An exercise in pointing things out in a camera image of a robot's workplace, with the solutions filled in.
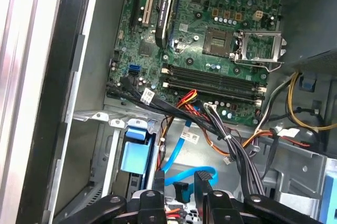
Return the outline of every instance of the sata port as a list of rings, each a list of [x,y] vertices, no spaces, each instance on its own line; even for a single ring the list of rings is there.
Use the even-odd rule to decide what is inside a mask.
[[[128,66],[128,72],[131,75],[138,75],[139,72],[141,71],[141,66],[140,65],[135,65],[135,64],[130,64]]]

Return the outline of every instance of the blue drive bracket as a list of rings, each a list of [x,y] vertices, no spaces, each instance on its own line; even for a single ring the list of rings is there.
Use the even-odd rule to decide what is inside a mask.
[[[148,164],[148,157],[152,144],[152,137],[147,141],[147,125],[142,123],[128,123],[129,128],[125,136],[137,142],[127,141],[124,147],[121,170],[143,175]]]
[[[327,174],[325,177],[320,222],[337,223],[337,174]]]

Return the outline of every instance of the wire bundle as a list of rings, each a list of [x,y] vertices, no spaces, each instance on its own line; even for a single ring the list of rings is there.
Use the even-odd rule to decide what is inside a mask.
[[[315,130],[315,131],[326,131],[326,130],[330,130],[333,128],[337,128],[337,123],[329,125],[329,126],[311,126],[311,125],[303,123],[296,117],[294,111],[292,110],[292,106],[293,106],[292,102],[293,102],[293,92],[294,92],[295,84],[297,80],[299,79],[300,75],[301,75],[300,73],[294,73],[292,75],[292,79],[290,82],[289,91],[287,95],[287,101],[286,101],[286,113],[290,115],[294,123],[304,128],[308,128],[308,129]]]
[[[197,91],[196,90],[191,90],[186,96],[184,96],[179,103],[176,105],[177,108],[181,108],[183,105],[188,104],[189,102],[193,101],[195,98],[197,97]],[[165,118],[162,121],[162,125],[163,122],[166,120],[166,126],[165,128],[162,129],[162,135],[161,138],[166,138],[167,132],[171,126],[171,124],[173,123],[174,117],[171,116],[169,118]],[[166,154],[166,145],[165,145],[165,150],[164,153],[162,154],[162,157],[160,158],[158,155],[158,160],[157,160],[157,169],[159,169],[164,161],[165,158],[165,154]]]
[[[222,139],[226,141],[230,157],[236,161],[237,169],[241,175],[241,186],[244,196],[246,197],[253,193],[265,195],[260,174],[244,148],[234,136],[227,132],[219,114],[212,106],[206,105],[205,110],[214,126],[218,128]]]

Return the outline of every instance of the white label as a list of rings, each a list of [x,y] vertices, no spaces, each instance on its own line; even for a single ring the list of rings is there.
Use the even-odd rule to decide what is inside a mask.
[[[281,137],[286,136],[286,137],[294,138],[298,134],[299,131],[300,129],[297,129],[297,128],[282,129],[277,135]]]
[[[183,132],[180,138],[192,142],[193,144],[197,144],[200,136],[191,132]]]
[[[180,24],[179,25],[179,31],[182,31],[182,32],[187,32],[189,30],[189,26],[186,25],[186,24]]]
[[[146,105],[149,105],[154,97],[154,92],[151,91],[149,88],[145,88],[143,95],[141,97],[141,102]]]

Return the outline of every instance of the red wire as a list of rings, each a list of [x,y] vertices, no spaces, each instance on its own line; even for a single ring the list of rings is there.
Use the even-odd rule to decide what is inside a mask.
[[[167,215],[167,218],[180,218],[180,215]]]
[[[266,133],[265,135],[273,136],[273,134],[271,134],[271,133]],[[302,147],[306,147],[306,148],[310,147],[309,144],[305,144],[305,143],[301,143],[301,142],[298,142],[298,141],[294,141],[294,140],[292,140],[292,139],[290,139],[288,137],[285,137],[285,136],[282,136],[281,138],[284,139],[284,140],[290,141],[290,142],[292,142],[292,143],[294,143],[295,145],[298,145],[298,146],[302,146]]]

